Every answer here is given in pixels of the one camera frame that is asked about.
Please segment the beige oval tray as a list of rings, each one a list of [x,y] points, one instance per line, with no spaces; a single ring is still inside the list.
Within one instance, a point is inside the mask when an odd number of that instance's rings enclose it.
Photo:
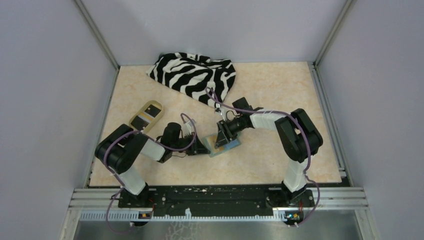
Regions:
[[[156,100],[147,101],[129,120],[135,130],[148,133],[164,115],[164,106]]]

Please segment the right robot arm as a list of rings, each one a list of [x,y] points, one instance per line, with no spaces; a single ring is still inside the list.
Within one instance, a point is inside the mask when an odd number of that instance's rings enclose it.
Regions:
[[[310,167],[311,157],[323,145],[321,133],[303,108],[283,114],[261,107],[252,108],[242,97],[232,103],[232,109],[237,113],[233,119],[224,117],[217,123],[214,147],[217,149],[229,144],[247,128],[276,131],[290,159],[282,181],[281,199],[287,206],[295,206],[306,190],[305,172]]]

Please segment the green card holder wallet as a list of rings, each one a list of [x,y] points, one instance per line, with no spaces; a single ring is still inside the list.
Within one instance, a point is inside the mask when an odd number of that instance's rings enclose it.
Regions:
[[[205,136],[201,141],[202,143],[210,150],[211,145],[215,144],[217,138],[217,134],[210,134],[208,136]],[[227,151],[230,151],[231,149],[234,149],[238,146],[240,146],[242,143],[241,141],[236,138],[235,140],[232,140],[231,142],[229,142],[228,144],[226,144],[226,146],[228,147]]]

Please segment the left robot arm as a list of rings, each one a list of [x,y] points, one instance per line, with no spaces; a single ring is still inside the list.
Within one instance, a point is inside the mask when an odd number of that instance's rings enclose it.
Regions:
[[[100,142],[94,155],[115,176],[123,191],[130,195],[131,202],[138,207],[144,207],[150,200],[149,185],[134,167],[136,158],[143,155],[156,162],[165,163],[176,152],[188,156],[210,154],[200,141],[192,123],[180,125],[170,122],[156,140],[122,124]]]

